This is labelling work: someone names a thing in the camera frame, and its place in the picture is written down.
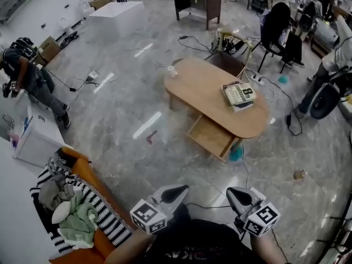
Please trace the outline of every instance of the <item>marble floor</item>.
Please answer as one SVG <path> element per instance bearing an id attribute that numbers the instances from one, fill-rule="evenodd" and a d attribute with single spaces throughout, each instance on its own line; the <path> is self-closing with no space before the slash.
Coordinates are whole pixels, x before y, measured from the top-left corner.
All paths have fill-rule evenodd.
<path id="1" fill-rule="evenodd" d="M 246 184 L 248 174 L 242 160 L 222 163 L 185 136 L 194 114 L 181 103 L 175 103 L 174 111 L 169 110 L 163 86 L 166 70 L 153 62 L 168 66 L 181 58 L 206 58 L 208 53 L 183 47 L 177 40 L 181 35 L 194 35 L 209 45 L 218 26 L 238 30 L 246 37 L 259 37 L 259 18 L 246 9 L 247 0 L 223 0 L 220 24 L 215 19 L 206 31 L 201 17 L 182 13 L 181 20 L 176 21 L 173 0 L 134 1 L 144 2 L 148 13 L 146 30 L 132 33 L 129 38 L 106 40 L 87 21 L 79 31 L 80 38 L 48 65 L 73 87 L 80 86 L 79 79 L 85 79 L 93 70 L 100 73 L 99 83 L 114 74 L 111 82 L 96 93 L 93 85 L 72 93 L 55 80 L 55 93 L 71 106 L 72 125 L 64 131 L 65 142 L 91 158 L 97 175 L 126 210 L 160 186 L 175 183 L 190 186 L 186 202 L 227 205 L 226 188 Z M 192 39 L 183 41 L 199 46 Z M 151 43 L 148 51 L 138 56 L 138 50 L 127 51 Z M 307 89 L 306 77 L 313 75 L 320 63 L 307 44 L 302 53 L 306 68 L 285 69 L 287 84 L 278 82 L 278 57 L 267 57 L 261 70 L 292 97 L 295 105 Z M 254 51 L 249 69 L 257 71 L 263 54 L 261 48 Z M 268 98 L 273 96 L 267 86 L 257 89 Z M 282 214 L 274 231 L 288 260 L 314 263 L 323 249 L 315 240 L 327 238 L 336 225 L 336 221 L 324 218 L 341 214 L 350 191 L 350 126 L 336 108 L 323 120 L 304 119 L 303 134 L 292 136 L 284 120 L 292 109 L 290 102 L 277 88 L 274 90 L 276 102 L 268 102 L 266 130 L 244 141 L 250 171 L 248 185 L 263 192 Z M 138 128 L 156 112 L 161 116 L 155 124 L 133 139 Z M 295 121 L 293 129 L 298 130 Z M 150 145 L 146 137 L 155 130 Z M 308 175 L 303 181 L 294 180 L 293 173 L 302 169 Z M 230 223 L 235 217 L 230 208 L 189 209 L 194 217 L 219 223 Z"/>

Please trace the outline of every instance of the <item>power strip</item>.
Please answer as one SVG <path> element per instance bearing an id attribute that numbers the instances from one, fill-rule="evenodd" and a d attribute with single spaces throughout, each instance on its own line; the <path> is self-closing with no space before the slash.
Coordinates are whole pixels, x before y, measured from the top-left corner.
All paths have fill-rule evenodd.
<path id="1" fill-rule="evenodd" d="M 252 79 L 254 82 L 258 83 L 259 85 L 264 86 L 264 82 L 263 82 L 262 80 L 259 80 L 259 79 L 260 79 L 259 76 L 256 76 L 256 75 L 254 74 L 254 75 L 251 76 L 251 79 Z"/>

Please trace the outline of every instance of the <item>table drawer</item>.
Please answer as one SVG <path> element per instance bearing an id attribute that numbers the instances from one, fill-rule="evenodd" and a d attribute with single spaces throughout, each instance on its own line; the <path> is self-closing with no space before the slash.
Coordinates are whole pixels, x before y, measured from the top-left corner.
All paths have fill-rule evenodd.
<path id="1" fill-rule="evenodd" d="M 226 155 L 238 138 L 219 124 L 201 114 L 187 136 L 208 152 L 226 162 Z"/>

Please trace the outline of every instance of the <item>wall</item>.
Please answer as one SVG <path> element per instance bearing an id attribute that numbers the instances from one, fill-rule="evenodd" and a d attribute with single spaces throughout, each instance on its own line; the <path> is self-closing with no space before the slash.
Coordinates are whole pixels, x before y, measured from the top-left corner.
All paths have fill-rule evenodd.
<path id="1" fill-rule="evenodd" d="M 40 45 L 49 35 L 58 38 L 64 30 L 59 19 L 65 17 L 73 25 L 83 15 L 79 8 L 80 0 L 29 0 L 10 18 L 5 25 L 14 39 L 29 37 L 35 45 Z"/>
<path id="2" fill-rule="evenodd" d="M 48 264 L 58 251 L 29 194 L 37 169 L 11 154 L 10 143 L 0 138 L 0 263 Z"/>

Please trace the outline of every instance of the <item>dark wooden desk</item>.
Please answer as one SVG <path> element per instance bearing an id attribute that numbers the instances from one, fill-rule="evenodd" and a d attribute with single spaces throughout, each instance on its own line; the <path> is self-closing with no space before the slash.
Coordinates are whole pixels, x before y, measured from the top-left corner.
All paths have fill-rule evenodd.
<path id="1" fill-rule="evenodd" d="M 179 12 L 191 7 L 191 0 L 174 0 L 176 9 L 176 18 L 180 20 Z M 221 0 L 200 0 L 198 3 L 201 8 L 206 12 L 206 29 L 209 29 L 209 21 L 213 18 L 218 18 L 217 23 L 220 23 Z"/>

